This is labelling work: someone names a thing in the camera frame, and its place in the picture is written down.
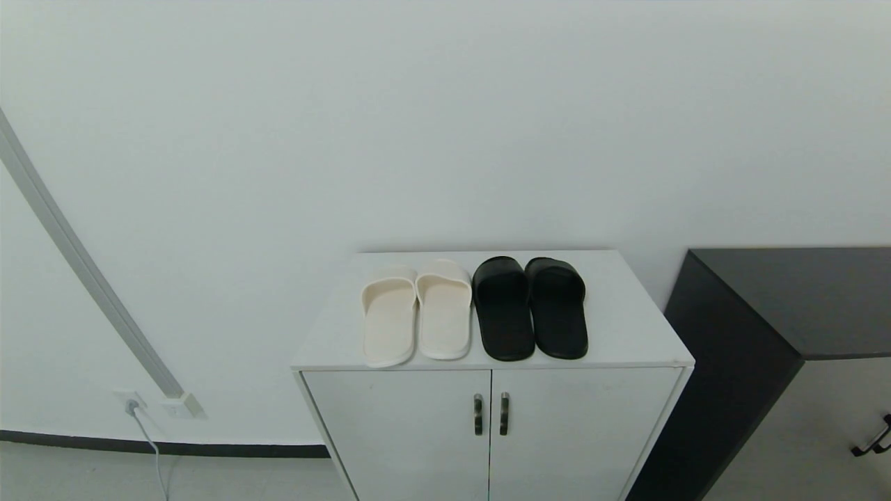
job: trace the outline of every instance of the slipper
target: slipper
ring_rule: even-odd
[[[409,267],[378,270],[362,289],[364,352],[369,367],[402,364],[414,352],[414,278]]]
[[[588,352],[584,324],[584,281],[566,261],[535,258],[526,264],[529,305],[538,348],[554,358],[574,360]]]
[[[428,358],[454,360],[470,349],[470,275],[458,263],[437,259],[414,279],[421,304],[418,344]]]
[[[504,362],[522,360],[535,352],[529,318],[529,282],[514,258],[499,256],[479,265],[473,274],[483,348]]]

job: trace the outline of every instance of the black slipper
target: black slipper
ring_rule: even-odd
[[[504,362],[528,358],[535,351],[529,318],[529,282],[514,258],[487,259],[473,274],[483,348]]]
[[[584,281],[565,261],[535,258],[526,265],[535,342],[551,357],[574,360],[588,352]]]

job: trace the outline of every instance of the cabinet top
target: cabinet top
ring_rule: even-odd
[[[891,248],[691,254],[802,357],[891,356]]]
[[[328,303],[306,334],[292,369],[380,370],[364,362],[363,312],[360,293],[369,274],[382,267],[418,268],[433,259],[451,259],[469,274],[493,256],[511,256],[521,266],[538,256],[572,264],[584,279],[584,316],[588,353],[578,360],[558,360],[536,349],[519,362],[500,362],[483,349],[476,309],[470,314],[470,352],[458,360],[430,360],[420,351],[404,364],[386,370],[520,369],[630,366],[692,366],[684,347],[662,312],[616,250],[548,250],[486,252],[389,252],[356,254],[341,270]]]

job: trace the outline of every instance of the floor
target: floor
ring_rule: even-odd
[[[329,459],[162,456],[170,501],[348,501]],[[3,501],[163,501],[155,456],[0,442]]]

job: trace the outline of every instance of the cabinet handle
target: cabinet handle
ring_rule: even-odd
[[[500,433],[502,436],[507,435],[507,420],[508,414],[511,411],[511,396],[507,394],[507,391],[502,393],[502,422],[501,422],[501,430]]]
[[[851,454],[853,454],[854,457],[865,456],[865,455],[869,454],[871,450],[875,451],[876,454],[884,454],[889,449],[891,449],[891,446],[883,448],[882,446],[879,445],[879,442],[884,440],[885,437],[888,435],[888,433],[891,433],[891,414],[886,414],[883,419],[885,421],[885,430],[883,432],[881,432],[880,434],[876,435],[876,438],[873,439],[870,442],[870,445],[866,446],[866,448],[858,448],[858,447],[852,448]]]
[[[483,434],[483,396],[479,393],[473,396],[473,433],[478,437]]]

